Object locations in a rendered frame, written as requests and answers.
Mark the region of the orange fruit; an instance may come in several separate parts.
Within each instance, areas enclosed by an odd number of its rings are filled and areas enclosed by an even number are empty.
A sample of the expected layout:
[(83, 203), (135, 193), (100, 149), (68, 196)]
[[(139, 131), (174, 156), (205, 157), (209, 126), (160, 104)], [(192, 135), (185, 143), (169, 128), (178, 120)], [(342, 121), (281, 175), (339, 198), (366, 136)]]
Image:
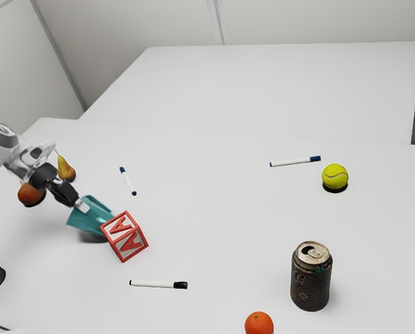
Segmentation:
[(274, 322), (265, 312), (252, 312), (244, 323), (245, 334), (274, 334)]

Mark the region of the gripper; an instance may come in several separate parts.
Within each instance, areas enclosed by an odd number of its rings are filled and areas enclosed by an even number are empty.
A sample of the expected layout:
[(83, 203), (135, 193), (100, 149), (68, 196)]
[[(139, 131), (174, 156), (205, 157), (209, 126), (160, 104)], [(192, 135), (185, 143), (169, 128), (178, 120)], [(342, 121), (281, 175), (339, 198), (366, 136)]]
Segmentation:
[(54, 198), (67, 207), (74, 207), (86, 214), (90, 207), (83, 202), (75, 188), (66, 180), (57, 179), (58, 170), (50, 163), (39, 166), (28, 183), (36, 190), (48, 189)]

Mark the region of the teal faceted mug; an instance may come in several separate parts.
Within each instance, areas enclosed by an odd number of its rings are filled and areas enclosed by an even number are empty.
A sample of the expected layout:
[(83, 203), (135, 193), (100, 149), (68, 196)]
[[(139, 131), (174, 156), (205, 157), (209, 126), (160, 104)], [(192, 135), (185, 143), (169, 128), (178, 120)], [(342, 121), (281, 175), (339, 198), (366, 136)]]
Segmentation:
[(83, 196), (81, 201), (89, 207), (89, 210), (84, 214), (79, 209), (73, 208), (66, 225), (105, 239), (100, 226), (114, 217), (113, 212), (91, 195)]

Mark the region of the red apple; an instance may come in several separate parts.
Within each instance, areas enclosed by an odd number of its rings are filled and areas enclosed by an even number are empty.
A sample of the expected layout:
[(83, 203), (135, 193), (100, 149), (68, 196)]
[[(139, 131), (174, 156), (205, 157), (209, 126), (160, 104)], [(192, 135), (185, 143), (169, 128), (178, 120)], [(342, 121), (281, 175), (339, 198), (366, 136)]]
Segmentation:
[(40, 204), (46, 196), (46, 190), (37, 190), (29, 183), (23, 183), (17, 192), (18, 200), (26, 207)]

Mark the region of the white marker with black cap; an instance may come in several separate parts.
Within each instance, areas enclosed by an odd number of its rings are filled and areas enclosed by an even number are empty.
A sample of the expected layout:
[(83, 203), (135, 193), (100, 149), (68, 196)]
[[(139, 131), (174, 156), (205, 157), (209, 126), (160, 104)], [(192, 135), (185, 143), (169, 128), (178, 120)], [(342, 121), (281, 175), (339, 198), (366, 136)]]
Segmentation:
[(164, 289), (187, 289), (188, 283), (185, 281), (157, 281), (157, 280), (130, 280), (130, 286), (134, 287), (156, 287)]

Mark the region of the yellow-red pear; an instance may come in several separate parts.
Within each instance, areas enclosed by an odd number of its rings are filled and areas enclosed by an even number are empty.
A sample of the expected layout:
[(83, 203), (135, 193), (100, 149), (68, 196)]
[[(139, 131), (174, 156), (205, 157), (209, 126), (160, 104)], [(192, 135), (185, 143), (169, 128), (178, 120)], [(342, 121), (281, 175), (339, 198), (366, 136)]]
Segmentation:
[(76, 178), (75, 169), (57, 151), (56, 151), (56, 154), (57, 154), (57, 164), (58, 164), (58, 168), (57, 168), (58, 176), (62, 180), (66, 180), (68, 182), (73, 182)]

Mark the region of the dark drink can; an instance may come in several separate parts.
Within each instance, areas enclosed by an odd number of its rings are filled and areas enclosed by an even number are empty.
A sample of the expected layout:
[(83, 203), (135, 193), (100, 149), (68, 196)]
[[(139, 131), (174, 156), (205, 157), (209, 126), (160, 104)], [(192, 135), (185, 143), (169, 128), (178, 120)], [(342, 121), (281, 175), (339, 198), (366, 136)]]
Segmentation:
[(296, 247), (291, 261), (290, 296), (307, 312), (323, 309), (329, 301), (333, 258), (317, 241), (304, 241)]

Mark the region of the white marker with blue cap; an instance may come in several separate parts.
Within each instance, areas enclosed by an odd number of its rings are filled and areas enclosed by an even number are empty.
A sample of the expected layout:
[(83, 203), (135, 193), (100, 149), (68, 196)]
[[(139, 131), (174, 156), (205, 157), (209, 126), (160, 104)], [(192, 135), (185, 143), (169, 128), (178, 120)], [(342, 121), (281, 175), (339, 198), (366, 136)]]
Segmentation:
[(302, 158), (289, 159), (289, 160), (283, 160), (283, 161), (271, 161), (269, 162), (269, 166), (273, 168), (273, 167), (289, 166), (289, 165), (295, 165), (295, 164), (306, 164), (306, 163), (317, 162), (321, 160), (322, 160), (321, 156), (302, 157)]
[(137, 195), (136, 187), (133, 185), (127, 171), (122, 166), (119, 169), (120, 169), (121, 175), (123, 176), (123, 178), (125, 180), (127, 188), (129, 189), (129, 192), (131, 193), (132, 196), (136, 196)]

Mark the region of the yellow tennis ball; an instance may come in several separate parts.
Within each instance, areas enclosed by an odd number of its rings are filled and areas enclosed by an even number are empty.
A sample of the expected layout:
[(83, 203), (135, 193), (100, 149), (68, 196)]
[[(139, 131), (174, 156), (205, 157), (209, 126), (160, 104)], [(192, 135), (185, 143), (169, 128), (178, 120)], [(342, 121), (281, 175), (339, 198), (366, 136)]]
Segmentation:
[(344, 188), (349, 180), (348, 171), (340, 164), (329, 164), (322, 171), (322, 183), (331, 190)]

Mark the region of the red letter block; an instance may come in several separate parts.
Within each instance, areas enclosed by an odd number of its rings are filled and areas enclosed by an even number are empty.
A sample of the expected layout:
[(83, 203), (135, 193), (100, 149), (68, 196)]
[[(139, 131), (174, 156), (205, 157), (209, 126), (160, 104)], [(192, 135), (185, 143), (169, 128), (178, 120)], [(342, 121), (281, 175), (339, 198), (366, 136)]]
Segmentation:
[(149, 247), (141, 227), (128, 211), (103, 223), (100, 229), (122, 263)]

